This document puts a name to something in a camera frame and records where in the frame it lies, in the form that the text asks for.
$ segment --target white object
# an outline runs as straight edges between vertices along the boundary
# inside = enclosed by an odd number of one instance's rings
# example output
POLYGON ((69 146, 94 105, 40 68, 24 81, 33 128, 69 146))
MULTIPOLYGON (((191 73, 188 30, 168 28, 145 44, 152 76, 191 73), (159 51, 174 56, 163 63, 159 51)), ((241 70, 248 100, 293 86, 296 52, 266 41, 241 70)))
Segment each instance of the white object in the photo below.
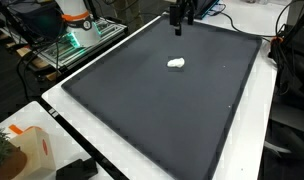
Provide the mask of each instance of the white object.
POLYGON ((264 141, 264 147, 266 147, 266 148, 268 148, 268 149, 274 151, 274 152, 277 153, 277 154, 278 154, 279 152, 281 152, 281 153, 291 153, 290 150, 285 149, 285 148, 282 148, 282 147, 279 147, 279 146, 276 146, 276 145, 271 144, 271 143, 269 143, 269 142, 267 142, 267 141, 264 141))
POLYGON ((170 2, 170 3, 176 3, 177 0, 164 0, 164 1, 167 1, 167 2, 170 2))
POLYGON ((30 128, 22 134, 10 139, 10 142, 20 147, 27 157, 27 163, 14 180, 44 179, 56 167, 53 158, 49 135, 38 128, 30 128))
MULTIPOLYGON (((87 12, 83 0, 56 0, 64 14, 77 16, 87 12)), ((68 26, 67 31, 72 33, 81 47, 89 47, 97 44, 101 40, 101 35, 94 22, 89 30, 83 28, 71 28, 68 26)))
POLYGON ((184 66, 184 59, 183 58, 178 58, 178 59, 172 59, 168 62, 168 67, 177 67, 181 68, 184 66))
MULTIPOLYGON (((250 33, 267 35, 275 33, 275 21, 284 8, 284 6, 275 4, 265 6, 247 4, 239 0, 229 0, 224 3, 227 5, 224 12, 233 18, 237 28, 250 33)), ((281 17, 280 25, 286 22, 287 14, 288 11, 281 17)), ((232 29, 229 19, 223 15, 206 17, 199 22, 232 29)), ((173 178, 169 174, 127 143, 61 88, 61 85, 68 79, 98 61, 136 33, 45 92, 42 98, 52 107, 55 107, 72 126, 87 137, 129 179, 172 180, 173 178)), ((214 174, 213 179, 215 180, 257 179, 276 79, 276 68, 273 61, 267 58, 268 52, 269 44, 263 42, 225 142, 214 174)))
MULTIPOLYGON (((38 126, 47 132, 57 169, 77 159, 90 158, 90 155, 37 102, 31 102, 0 123, 0 127, 5 128, 4 132, 9 133, 9 137, 13 138, 16 134, 8 128, 11 124, 15 124, 22 130, 30 126, 38 126)), ((99 164, 97 164, 97 168, 99 173, 93 176, 92 180, 113 180, 99 164)), ((53 180, 55 175, 54 171, 43 180, 53 180)))

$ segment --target equipment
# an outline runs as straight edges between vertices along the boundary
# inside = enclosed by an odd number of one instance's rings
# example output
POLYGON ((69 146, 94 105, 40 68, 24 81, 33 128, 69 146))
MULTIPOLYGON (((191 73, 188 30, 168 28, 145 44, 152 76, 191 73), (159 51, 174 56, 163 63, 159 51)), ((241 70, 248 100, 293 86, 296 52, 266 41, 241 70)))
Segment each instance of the equipment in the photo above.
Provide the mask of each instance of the equipment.
POLYGON ((101 32, 92 22, 90 13, 85 8, 83 0, 56 0, 61 7, 67 31, 70 33, 74 47, 89 47, 101 39, 101 32))
POLYGON ((279 91, 280 89, 284 90, 281 94, 284 96, 279 97, 283 102, 282 104, 280 102, 273 102, 272 104, 270 130, 265 142, 265 147, 273 150, 278 156, 295 157, 301 160, 304 160, 304 103, 301 103, 303 104, 302 108, 297 104, 284 102, 300 102, 302 94, 304 99, 303 27, 304 13, 299 16, 296 24, 289 28, 290 31, 280 33, 271 42, 271 57, 279 66, 276 85, 279 87, 279 91), (284 57, 278 57, 278 51, 283 52, 284 57), (283 73, 286 68, 291 72, 292 77, 286 77, 286 73, 283 73), (299 89, 292 87, 292 84, 289 83, 291 79, 294 79, 293 77, 296 77, 302 83, 299 89))
POLYGON ((188 24, 193 25, 195 0, 178 0, 175 4, 170 5, 170 25, 175 28, 175 35, 181 36, 181 22, 188 12, 188 24))
POLYGON ((188 24, 193 25, 194 18, 202 19, 218 0, 167 0, 170 5, 170 25, 175 28, 175 35, 181 36, 181 22, 188 17, 188 24))
POLYGON ((56 180, 88 180, 92 176, 98 174, 98 169, 96 167, 96 162, 90 158, 86 161, 78 159, 56 172, 56 180))
POLYGON ((62 88, 175 179, 210 179, 261 38, 183 22, 175 36, 160 17, 62 88))

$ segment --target white table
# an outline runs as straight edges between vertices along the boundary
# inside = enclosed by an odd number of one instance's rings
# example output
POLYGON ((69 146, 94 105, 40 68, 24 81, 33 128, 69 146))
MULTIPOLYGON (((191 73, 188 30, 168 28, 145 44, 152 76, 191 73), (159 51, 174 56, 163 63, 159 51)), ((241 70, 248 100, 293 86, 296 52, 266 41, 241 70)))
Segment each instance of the white table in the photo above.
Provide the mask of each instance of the white table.
MULTIPOLYGON (((71 162, 90 158, 84 149, 74 141, 74 139, 50 116, 37 102, 32 102, 0 123, 0 127, 5 128, 9 137, 15 137, 8 127, 15 124, 18 128, 25 130, 30 126, 38 126, 49 134, 54 162, 57 169, 70 164, 71 162)), ((113 180, 112 177, 97 164, 99 173, 91 179, 113 180)), ((56 172, 47 176, 45 180, 55 179, 56 172)))
MULTIPOLYGON (((275 34, 274 26, 277 16, 284 8, 284 6, 273 4, 247 4, 238 0, 225 0, 224 3, 227 5, 224 12, 232 16, 236 27, 243 31, 267 35, 275 34)), ((280 24, 285 23, 286 19, 287 11, 281 18, 280 24)), ((229 19, 223 15, 208 17, 201 22, 231 29, 229 19)), ((44 93, 42 98, 131 180, 173 179, 61 88, 64 82, 99 60, 118 45, 44 93)), ((229 131, 214 175, 216 180, 257 179, 276 79, 276 68, 273 61, 266 57, 268 51, 269 44, 264 42, 253 65, 229 131)))

